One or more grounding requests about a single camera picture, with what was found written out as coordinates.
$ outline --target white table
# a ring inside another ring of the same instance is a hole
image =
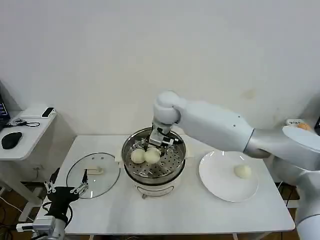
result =
[[[21,111],[10,112],[11,122],[19,118],[21,113]],[[19,217],[20,222],[26,221],[32,208],[38,207],[42,204],[41,199],[38,198],[42,188],[36,188],[34,192],[31,192],[28,188],[26,188],[20,181],[16,179],[16,174],[12,174],[15,172],[15,170],[11,167],[9,161],[25,160],[31,154],[42,135],[46,132],[55,116],[56,115],[53,114],[48,118],[25,119],[28,122],[40,123],[38,127],[15,126],[4,128],[0,131],[0,140],[10,133],[22,133],[21,139],[14,148],[3,149],[2,146],[0,146],[0,180],[28,200],[28,203]]]
[[[77,160],[95,152],[116,155],[126,138],[78,136],[60,168],[56,186],[66,185],[68,171]],[[199,162],[213,148],[188,136],[182,138],[193,157],[186,160],[181,185],[177,189],[165,196],[142,199],[124,169],[121,169],[118,181],[107,193],[71,203],[73,219],[65,229],[66,234],[264,233],[295,228],[295,223],[261,159],[250,160],[253,170],[259,176],[256,195],[242,203],[227,202],[212,195],[199,178]],[[41,209],[38,217],[45,213]]]

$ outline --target pot lid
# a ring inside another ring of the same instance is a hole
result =
[[[87,169],[88,189],[81,199],[93,199],[109,191],[117,182],[120,168],[115,157],[104,152],[92,153],[78,160],[68,172],[66,185],[78,187]]]

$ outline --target steamed bun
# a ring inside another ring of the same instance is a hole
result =
[[[135,164],[142,164],[145,161],[145,151],[143,149],[136,149],[131,153],[131,160]]]

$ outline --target black mouse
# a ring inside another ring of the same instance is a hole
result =
[[[22,137],[22,132],[12,132],[7,135],[5,135],[2,140],[2,148],[3,149],[13,149],[15,146],[17,146],[20,138]]]

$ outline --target laptop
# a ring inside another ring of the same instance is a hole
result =
[[[5,107],[4,100],[0,94],[0,131],[10,121],[10,115]]]

